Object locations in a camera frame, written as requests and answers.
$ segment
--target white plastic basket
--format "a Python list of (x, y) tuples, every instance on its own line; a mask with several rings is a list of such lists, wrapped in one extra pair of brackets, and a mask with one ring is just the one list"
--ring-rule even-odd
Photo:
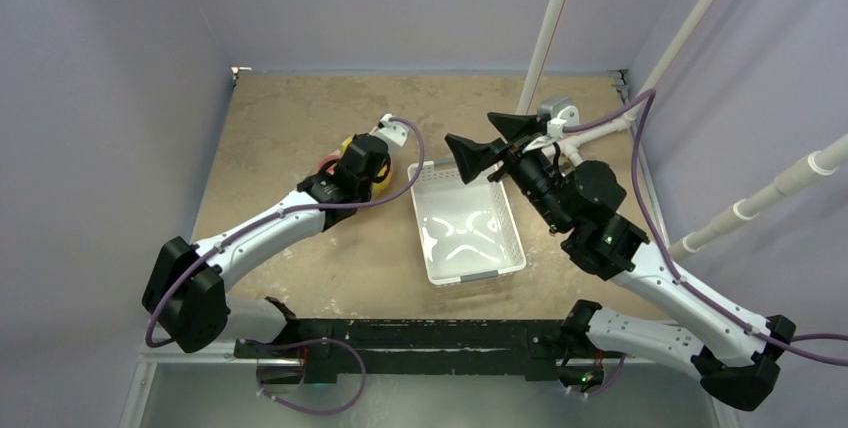
[(492, 278), (527, 265), (503, 184), (486, 180), (495, 169), (465, 185), (453, 159), (424, 162), (411, 191), (430, 283)]

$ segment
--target white pole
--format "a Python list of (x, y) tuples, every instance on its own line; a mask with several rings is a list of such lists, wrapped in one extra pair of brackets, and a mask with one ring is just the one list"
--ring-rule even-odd
[(530, 68), (527, 70), (524, 88), (521, 90), (521, 99), (518, 101), (518, 108), (515, 111), (519, 115), (526, 115), (530, 111), (530, 103), (533, 101), (533, 95), (539, 84), (539, 78), (542, 76), (542, 70), (545, 69), (548, 51), (554, 41), (556, 27), (564, 8), (565, 0), (548, 0), (548, 9), (545, 11), (544, 20), (542, 20), (542, 29), (539, 30), (539, 38), (536, 39), (536, 49), (533, 50), (533, 58), (530, 59)]
[(675, 261), (697, 253), (707, 243), (753, 220), (763, 210), (787, 196), (799, 193), (836, 172), (848, 162), (848, 135), (822, 151), (810, 153), (774, 178), (749, 198), (737, 201), (698, 231), (689, 233), (669, 248)]
[[(648, 78), (647, 80), (645, 80), (645, 83), (642, 85), (642, 88), (639, 89), (639, 93), (642, 93), (643, 91), (650, 88), (654, 88), (656, 86), (657, 82), (665, 74), (666, 70), (668, 70), (668, 67), (671, 65), (671, 62), (674, 61), (674, 59), (677, 57), (677, 54), (680, 53), (680, 49), (683, 48), (683, 45), (686, 43), (686, 40), (688, 40), (689, 37), (692, 35), (692, 32), (695, 31), (695, 27), (697, 27), (698, 23), (700, 23), (701, 20), (704, 18), (704, 15), (706, 14), (707, 10), (713, 4), (714, 1), (715, 0), (698, 0), (698, 2), (695, 3), (695, 6), (692, 7), (692, 11), (689, 12), (689, 16), (687, 16), (686, 20), (683, 21), (683, 24), (680, 25), (680, 29), (677, 30), (677, 34), (674, 35), (674, 38), (672, 38), (671, 43), (668, 44), (659, 61), (657, 61), (657, 64), (654, 65), (654, 68), (651, 70), (651, 73), (648, 75)], [(625, 120), (625, 123), (618, 124), (618, 130), (616, 131), (623, 131), (628, 129), (630, 127), (630, 124), (636, 119), (637, 111), (638, 110), (631, 110), (630, 112), (626, 113), (622, 117)], [(595, 140), (612, 132), (613, 131), (610, 131), (608, 128), (604, 129), (603, 126), (599, 126), (598, 128), (587, 130), (581, 133), (579, 139), (575, 139), (574, 136), (566, 137), (559, 142), (559, 145), (560, 147), (562, 147), (563, 152), (576, 152), (580, 148), (580, 145), (588, 143), (592, 140)]]

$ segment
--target wall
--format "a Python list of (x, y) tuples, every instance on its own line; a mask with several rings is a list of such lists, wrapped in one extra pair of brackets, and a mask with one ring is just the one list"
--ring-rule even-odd
[(115, 426), (229, 97), (190, 0), (0, 0), (0, 426)]
[[(632, 66), (640, 86), (695, 0), (672, 0)], [(673, 240), (848, 132), (848, 0), (717, 0), (658, 85), (645, 149)], [(709, 245), (685, 266), (799, 333), (848, 332), (848, 168)], [(844, 346), (804, 348), (845, 356)], [(848, 371), (784, 355), (747, 426), (837, 426)]]
[[(548, 0), (199, 0), (234, 65), (525, 71)], [(549, 69), (628, 66), (667, 0), (569, 0)]]

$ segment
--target gray wall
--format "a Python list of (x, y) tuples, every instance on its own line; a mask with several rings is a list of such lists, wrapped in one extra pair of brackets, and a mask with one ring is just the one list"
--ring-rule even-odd
[[(672, 0), (633, 64), (639, 86), (695, 0)], [(674, 240), (848, 132), (848, 0), (718, 0), (660, 82), (647, 158)], [(799, 333), (848, 333), (848, 168), (685, 266)], [(844, 345), (804, 348), (848, 355)], [(841, 426), (848, 370), (793, 355), (748, 426)]]
[(191, 0), (0, 0), (0, 426), (114, 426), (229, 97)]
[[(554, 71), (630, 65), (667, 0), (569, 0)], [(234, 65), (524, 71), (548, 0), (199, 0)]]

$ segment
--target gray floor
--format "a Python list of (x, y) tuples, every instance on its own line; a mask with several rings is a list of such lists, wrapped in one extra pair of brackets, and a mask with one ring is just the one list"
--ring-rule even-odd
[[(522, 377), (369, 376), (359, 403), (330, 417), (296, 413), (256, 396), (249, 365), (159, 365), (144, 427), (716, 427), (697, 382), (653, 364), (625, 366), (616, 386), (587, 402), (559, 383)], [(358, 377), (302, 386), (287, 397), (331, 408), (355, 392)]]

